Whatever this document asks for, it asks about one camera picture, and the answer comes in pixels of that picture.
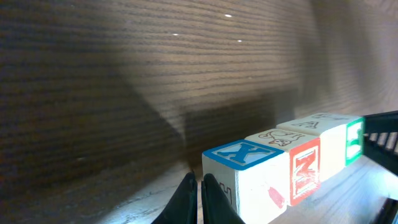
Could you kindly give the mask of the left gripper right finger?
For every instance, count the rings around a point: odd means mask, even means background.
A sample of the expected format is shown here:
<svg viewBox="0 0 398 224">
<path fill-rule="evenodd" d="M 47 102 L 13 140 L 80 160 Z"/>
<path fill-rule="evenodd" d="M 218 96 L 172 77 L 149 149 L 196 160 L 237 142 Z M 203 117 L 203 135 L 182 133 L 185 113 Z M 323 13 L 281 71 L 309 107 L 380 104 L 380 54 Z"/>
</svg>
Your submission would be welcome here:
<svg viewBox="0 0 398 224">
<path fill-rule="evenodd" d="M 201 202 L 204 224 L 244 224 L 213 174 L 206 174 L 201 182 Z"/>
</svg>

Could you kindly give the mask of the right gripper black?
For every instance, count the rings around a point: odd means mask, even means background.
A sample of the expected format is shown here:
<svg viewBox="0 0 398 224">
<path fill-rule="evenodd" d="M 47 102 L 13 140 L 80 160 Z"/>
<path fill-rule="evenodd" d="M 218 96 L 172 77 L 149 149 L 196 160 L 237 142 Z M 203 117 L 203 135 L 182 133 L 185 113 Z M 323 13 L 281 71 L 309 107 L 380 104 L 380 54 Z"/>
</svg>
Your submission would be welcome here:
<svg viewBox="0 0 398 224">
<path fill-rule="evenodd" d="M 397 175 L 397 111 L 365 117 L 364 155 Z M 387 198 L 377 224 L 397 224 L 397 200 Z"/>
</svg>

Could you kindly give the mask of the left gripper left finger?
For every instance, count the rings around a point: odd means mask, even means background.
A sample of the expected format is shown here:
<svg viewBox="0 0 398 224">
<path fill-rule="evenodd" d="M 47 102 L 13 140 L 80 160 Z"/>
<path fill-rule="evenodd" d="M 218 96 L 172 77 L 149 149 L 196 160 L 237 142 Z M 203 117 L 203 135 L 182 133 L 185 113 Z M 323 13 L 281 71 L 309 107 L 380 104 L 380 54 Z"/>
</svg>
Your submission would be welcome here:
<svg viewBox="0 0 398 224">
<path fill-rule="evenodd" d="M 197 193 L 195 174 L 189 172 L 152 224 L 197 224 Z"/>
</svg>

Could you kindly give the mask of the green number seven block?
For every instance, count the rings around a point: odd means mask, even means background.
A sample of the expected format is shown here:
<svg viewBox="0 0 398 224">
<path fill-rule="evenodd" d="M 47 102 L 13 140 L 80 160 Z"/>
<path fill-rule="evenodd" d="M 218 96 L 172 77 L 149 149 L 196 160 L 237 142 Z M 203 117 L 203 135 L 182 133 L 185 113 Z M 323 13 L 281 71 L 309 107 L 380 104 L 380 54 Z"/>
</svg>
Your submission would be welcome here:
<svg viewBox="0 0 398 224">
<path fill-rule="evenodd" d="M 321 139 L 323 165 L 327 169 L 342 169 L 362 154 L 359 135 L 363 133 L 363 117 L 315 113 L 307 119 L 313 125 L 309 131 Z"/>
</svg>

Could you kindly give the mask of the hammer picture yellow block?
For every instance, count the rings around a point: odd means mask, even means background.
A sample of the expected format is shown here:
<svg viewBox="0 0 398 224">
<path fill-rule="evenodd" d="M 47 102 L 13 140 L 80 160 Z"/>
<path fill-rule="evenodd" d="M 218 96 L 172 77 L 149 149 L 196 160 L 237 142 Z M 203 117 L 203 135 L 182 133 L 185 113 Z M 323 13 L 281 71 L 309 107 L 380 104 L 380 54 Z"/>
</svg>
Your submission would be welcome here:
<svg viewBox="0 0 398 224">
<path fill-rule="evenodd" d="M 289 155 L 281 149 L 238 140 L 202 154 L 228 203 L 245 223 L 269 223 L 289 202 Z"/>
</svg>

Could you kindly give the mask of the yellow top wooden block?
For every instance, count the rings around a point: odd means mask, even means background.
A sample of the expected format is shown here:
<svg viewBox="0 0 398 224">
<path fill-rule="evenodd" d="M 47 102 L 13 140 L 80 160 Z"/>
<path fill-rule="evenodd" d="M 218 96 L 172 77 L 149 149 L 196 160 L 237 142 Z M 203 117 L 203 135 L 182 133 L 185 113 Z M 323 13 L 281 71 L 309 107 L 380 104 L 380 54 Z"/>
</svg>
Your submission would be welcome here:
<svg viewBox="0 0 398 224">
<path fill-rule="evenodd" d="M 280 123 L 277 129 L 320 138 L 320 181 L 324 182 L 345 167 L 346 124 L 348 119 L 301 118 Z"/>
</svg>

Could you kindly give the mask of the red letter M block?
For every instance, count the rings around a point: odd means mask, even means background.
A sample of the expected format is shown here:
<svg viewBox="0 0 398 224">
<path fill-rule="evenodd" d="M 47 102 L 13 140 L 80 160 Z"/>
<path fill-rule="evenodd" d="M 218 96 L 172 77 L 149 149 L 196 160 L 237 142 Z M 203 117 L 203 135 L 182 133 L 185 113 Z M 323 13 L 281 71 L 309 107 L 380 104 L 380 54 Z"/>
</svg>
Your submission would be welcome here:
<svg viewBox="0 0 398 224">
<path fill-rule="evenodd" d="M 282 129 L 270 129 L 246 137 L 248 141 L 283 151 L 271 168 L 282 179 L 277 186 L 290 206 L 299 204 L 320 186 L 320 138 Z"/>
</svg>

